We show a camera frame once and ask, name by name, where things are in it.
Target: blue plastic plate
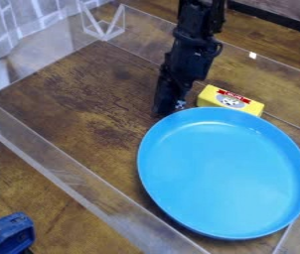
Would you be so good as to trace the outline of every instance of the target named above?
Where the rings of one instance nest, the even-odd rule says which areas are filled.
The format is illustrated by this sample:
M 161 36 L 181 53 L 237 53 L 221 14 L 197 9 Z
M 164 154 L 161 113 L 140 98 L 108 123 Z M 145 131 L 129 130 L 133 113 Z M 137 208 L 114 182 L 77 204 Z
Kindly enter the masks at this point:
M 262 118 L 195 108 L 162 119 L 138 151 L 144 187 L 196 232 L 251 239 L 300 215 L 300 149 Z

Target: yellow box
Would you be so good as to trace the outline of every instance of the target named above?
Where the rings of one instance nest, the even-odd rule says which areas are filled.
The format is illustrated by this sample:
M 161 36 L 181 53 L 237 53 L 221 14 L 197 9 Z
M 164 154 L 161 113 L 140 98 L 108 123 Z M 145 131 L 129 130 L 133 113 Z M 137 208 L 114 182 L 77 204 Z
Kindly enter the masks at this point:
M 220 106 L 244 111 L 262 116 L 264 104 L 227 91 L 213 85 L 208 85 L 199 95 L 199 106 Z

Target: gray fabric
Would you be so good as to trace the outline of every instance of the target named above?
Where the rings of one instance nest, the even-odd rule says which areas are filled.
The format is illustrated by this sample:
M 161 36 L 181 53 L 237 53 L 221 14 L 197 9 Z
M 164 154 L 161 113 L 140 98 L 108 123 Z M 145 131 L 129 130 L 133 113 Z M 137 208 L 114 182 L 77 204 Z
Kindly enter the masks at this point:
M 100 0 L 0 0 L 0 58 L 10 54 L 22 38 L 78 13 L 78 1 L 101 3 Z

